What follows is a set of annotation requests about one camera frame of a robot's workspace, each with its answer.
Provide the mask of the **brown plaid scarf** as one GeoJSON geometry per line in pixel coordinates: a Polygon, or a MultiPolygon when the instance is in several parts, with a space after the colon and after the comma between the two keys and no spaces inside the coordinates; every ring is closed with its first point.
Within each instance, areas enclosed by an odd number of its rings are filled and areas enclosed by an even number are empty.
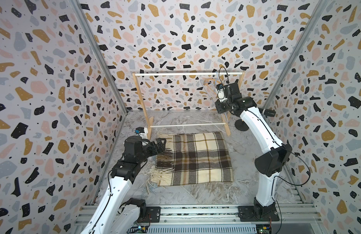
{"type": "Polygon", "coordinates": [[[228,148],[221,132],[165,134],[165,152],[147,171],[148,181],[157,186],[183,186],[234,181],[228,148]]]}

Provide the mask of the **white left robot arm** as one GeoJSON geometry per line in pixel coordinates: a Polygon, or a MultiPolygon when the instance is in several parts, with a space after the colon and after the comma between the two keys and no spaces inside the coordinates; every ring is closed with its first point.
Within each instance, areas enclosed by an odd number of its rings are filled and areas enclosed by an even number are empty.
{"type": "Polygon", "coordinates": [[[165,150],[164,138],[150,141],[136,135],[125,140],[122,158],[108,175],[106,192],[83,234],[126,234],[136,222],[149,217],[145,200],[129,199],[124,202],[123,199],[142,170],[142,164],[165,150]]]}

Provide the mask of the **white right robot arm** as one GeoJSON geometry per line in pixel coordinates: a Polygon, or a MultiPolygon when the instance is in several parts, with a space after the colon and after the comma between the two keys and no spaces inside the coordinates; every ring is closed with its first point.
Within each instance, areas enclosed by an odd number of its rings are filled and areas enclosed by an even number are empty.
{"type": "MultiPolygon", "coordinates": [[[[216,86],[218,113],[237,116],[235,127],[251,131],[262,155],[255,159],[259,173],[258,191],[250,206],[240,206],[241,221],[277,221],[274,193],[277,179],[292,147],[270,129],[264,116],[274,111],[258,108],[251,97],[243,97],[236,83],[216,86]]],[[[166,151],[157,156],[155,183],[178,186],[208,182],[232,182],[233,167],[221,132],[166,136],[166,151]]]]}

